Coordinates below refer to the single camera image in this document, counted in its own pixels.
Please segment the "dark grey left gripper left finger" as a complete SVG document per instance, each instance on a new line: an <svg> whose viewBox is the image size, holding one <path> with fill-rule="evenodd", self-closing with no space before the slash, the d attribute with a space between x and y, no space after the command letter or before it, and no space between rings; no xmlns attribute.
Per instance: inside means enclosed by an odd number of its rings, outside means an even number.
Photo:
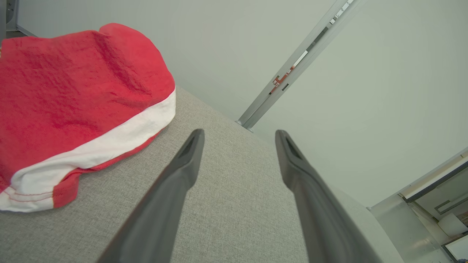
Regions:
<svg viewBox="0 0 468 263"><path fill-rule="evenodd" d="M170 263L187 192L204 148L195 129L119 229L97 263Z"/></svg>

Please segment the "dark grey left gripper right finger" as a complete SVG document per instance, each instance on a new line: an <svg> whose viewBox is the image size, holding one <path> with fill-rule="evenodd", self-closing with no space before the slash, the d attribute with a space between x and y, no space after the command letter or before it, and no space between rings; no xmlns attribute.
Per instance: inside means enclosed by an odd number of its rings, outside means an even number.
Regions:
<svg viewBox="0 0 468 263"><path fill-rule="evenodd" d="M309 263L382 263L287 131L275 133L284 184L294 194Z"/></svg>

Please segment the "red white basketball jersey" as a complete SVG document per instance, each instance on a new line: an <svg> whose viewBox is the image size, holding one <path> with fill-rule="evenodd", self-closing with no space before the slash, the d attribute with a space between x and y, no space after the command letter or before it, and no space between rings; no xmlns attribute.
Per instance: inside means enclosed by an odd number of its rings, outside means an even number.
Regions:
<svg viewBox="0 0 468 263"><path fill-rule="evenodd" d="M0 211L69 204L81 174L141 151L175 114L174 79L133 28L3 40Z"/></svg>

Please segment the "white box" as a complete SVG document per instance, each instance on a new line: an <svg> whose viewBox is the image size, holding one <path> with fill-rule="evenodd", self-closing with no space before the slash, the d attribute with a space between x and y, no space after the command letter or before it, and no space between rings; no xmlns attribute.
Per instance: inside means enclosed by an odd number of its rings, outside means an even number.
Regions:
<svg viewBox="0 0 468 263"><path fill-rule="evenodd" d="M468 231L468 227L453 213L450 213L441 218L437 224L449 237L461 235Z"/></svg>

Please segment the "grey aluminium partition post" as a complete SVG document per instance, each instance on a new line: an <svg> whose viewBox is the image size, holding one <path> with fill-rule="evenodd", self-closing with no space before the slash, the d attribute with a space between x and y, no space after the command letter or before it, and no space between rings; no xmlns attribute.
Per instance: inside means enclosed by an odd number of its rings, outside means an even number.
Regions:
<svg viewBox="0 0 468 263"><path fill-rule="evenodd" d="M369 0L335 0L311 32L294 50L271 81L236 121L253 132L253 127L313 63L341 30Z"/></svg>

